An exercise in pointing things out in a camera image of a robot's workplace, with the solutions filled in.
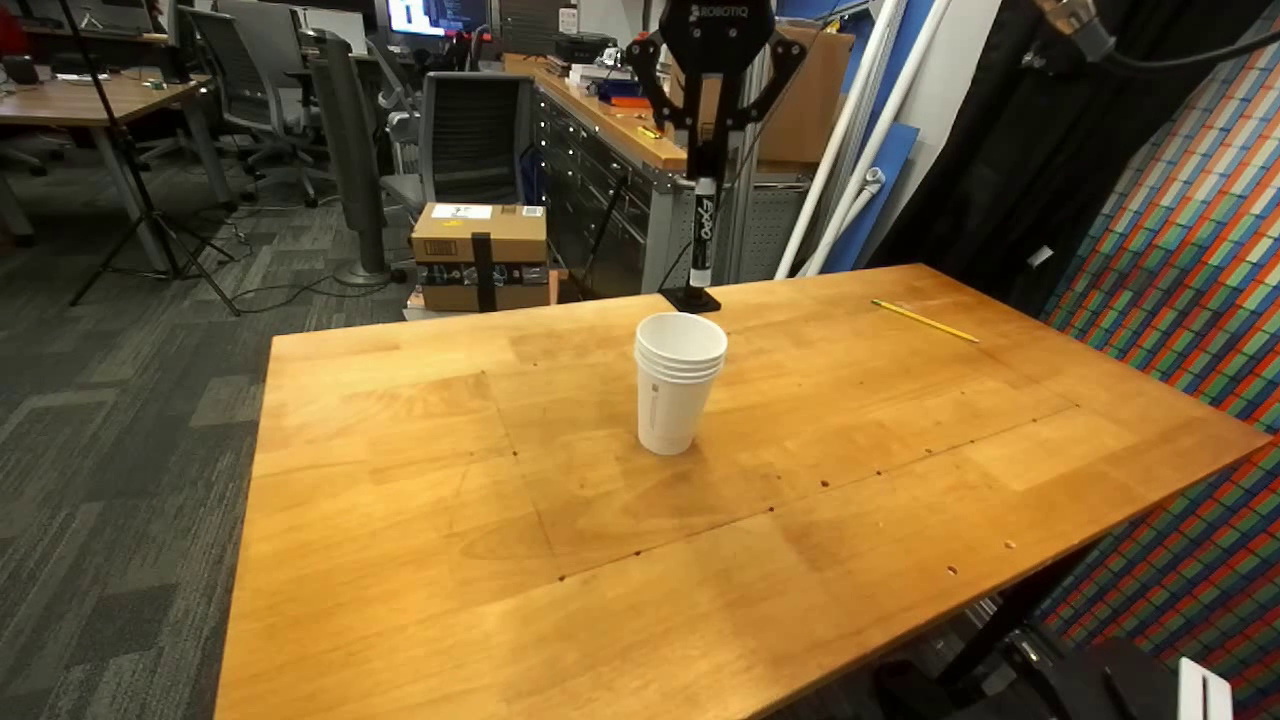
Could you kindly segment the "yellow pencil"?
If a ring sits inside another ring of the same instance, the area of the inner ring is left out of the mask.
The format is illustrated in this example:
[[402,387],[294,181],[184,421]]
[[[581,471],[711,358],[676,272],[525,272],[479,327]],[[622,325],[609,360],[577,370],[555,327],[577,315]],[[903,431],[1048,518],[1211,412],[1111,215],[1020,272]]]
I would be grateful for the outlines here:
[[925,325],[925,327],[934,327],[934,332],[943,332],[943,338],[951,338],[951,342],[976,343],[973,332],[951,327],[951,325],[943,325],[943,321],[934,321],[934,315],[925,315],[925,312],[912,312],[912,307],[903,307],[903,306],[872,299],[872,307],[886,307],[886,312],[891,312],[891,315],[903,315],[903,321]]

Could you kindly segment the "cardboard box on floor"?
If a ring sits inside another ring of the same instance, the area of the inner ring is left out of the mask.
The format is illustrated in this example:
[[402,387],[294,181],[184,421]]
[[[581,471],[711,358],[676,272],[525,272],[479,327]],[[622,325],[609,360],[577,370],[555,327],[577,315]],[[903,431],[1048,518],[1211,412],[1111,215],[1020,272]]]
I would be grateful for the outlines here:
[[551,299],[542,203],[427,203],[412,224],[427,312],[499,312]]

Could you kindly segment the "grey drawer cabinet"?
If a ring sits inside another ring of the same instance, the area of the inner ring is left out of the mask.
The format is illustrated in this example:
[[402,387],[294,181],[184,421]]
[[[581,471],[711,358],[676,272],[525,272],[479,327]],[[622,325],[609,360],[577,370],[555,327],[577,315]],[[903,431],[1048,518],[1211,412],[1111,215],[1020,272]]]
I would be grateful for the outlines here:
[[692,190],[637,147],[637,134],[566,81],[537,85],[550,242],[581,296],[637,296],[690,281]]

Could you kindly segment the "white pole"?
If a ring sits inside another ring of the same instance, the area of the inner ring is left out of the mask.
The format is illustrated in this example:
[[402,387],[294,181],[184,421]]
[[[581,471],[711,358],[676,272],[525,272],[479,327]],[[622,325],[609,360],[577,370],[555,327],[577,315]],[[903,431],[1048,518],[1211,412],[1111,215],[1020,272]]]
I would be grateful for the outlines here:
[[[872,33],[860,53],[860,69],[845,91],[838,127],[823,144],[823,158],[814,171],[807,196],[794,220],[787,246],[777,261],[777,281],[818,277],[832,258],[842,231],[877,199],[886,190],[882,171],[872,169],[877,153],[896,125],[918,73],[942,33],[951,0],[882,0],[872,14]],[[807,227],[818,220],[827,184],[838,181],[838,161],[848,158],[853,169],[842,184],[842,196],[822,224],[814,251],[803,251]]]

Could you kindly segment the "white paper cup stack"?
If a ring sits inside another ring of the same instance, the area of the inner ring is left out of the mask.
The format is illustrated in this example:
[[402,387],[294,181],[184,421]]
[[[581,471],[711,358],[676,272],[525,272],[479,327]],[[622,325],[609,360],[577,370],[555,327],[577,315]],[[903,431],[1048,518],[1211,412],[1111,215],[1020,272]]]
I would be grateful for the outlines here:
[[655,312],[637,325],[637,441],[655,458],[692,449],[729,360],[729,332],[692,312]]

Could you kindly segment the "black tripod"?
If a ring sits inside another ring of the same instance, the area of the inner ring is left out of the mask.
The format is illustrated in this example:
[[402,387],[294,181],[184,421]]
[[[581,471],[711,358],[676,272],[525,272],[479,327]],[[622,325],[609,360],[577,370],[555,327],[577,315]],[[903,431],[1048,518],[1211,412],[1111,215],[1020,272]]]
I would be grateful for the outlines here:
[[71,293],[71,306],[81,306],[113,269],[115,258],[125,251],[128,242],[137,242],[148,258],[159,261],[159,277],[164,281],[199,281],[218,293],[218,299],[230,312],[242,312],[242,306],[225,293],[225,284],[211,277],[211,269],[205,265],[205,258],[211,251],[211,242],[199,242],[194,227],[184,224],[170,224],[153,196],[148,184],[139,176],[139,164],[133,158],[133,142],[125,119],[113,107],[113,96],[104,89],[101,65],[81,33],[81,23],[71,19],[71,0],[58,0],[69,33],[71,33],[71,50],[81,53],[97,105],[104,114],[104,125],[97,127],[97,144],[104,153],[108,171],[121,181],[125,190],[125,211],[128,211],[128,227],[113,242],[108,258],[97,265],[97,272]]

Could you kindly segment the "grey office chair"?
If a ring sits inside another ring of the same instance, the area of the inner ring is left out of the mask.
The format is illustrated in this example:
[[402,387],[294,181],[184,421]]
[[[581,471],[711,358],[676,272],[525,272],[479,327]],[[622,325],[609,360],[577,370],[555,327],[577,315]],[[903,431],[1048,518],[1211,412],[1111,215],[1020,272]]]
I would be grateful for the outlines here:
[[182,19],[211,69],[222,118],[247,138],[242,169],[260,181],[284,164],[300,199],[316,209],[327,171],[296,17],[284,4],[242,4],[230,14],[184,10]]

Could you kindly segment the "large cardboard box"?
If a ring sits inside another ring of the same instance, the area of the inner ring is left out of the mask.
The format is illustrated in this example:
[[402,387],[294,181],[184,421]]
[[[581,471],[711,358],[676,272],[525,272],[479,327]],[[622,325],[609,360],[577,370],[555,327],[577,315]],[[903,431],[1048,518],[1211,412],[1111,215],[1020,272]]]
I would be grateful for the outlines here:
[[774,105],[760,127],[763,164],[818,164],[842,118],[845,69],[857,50],[853,33],[785,23],[785,38],[803,50],[803,65]]

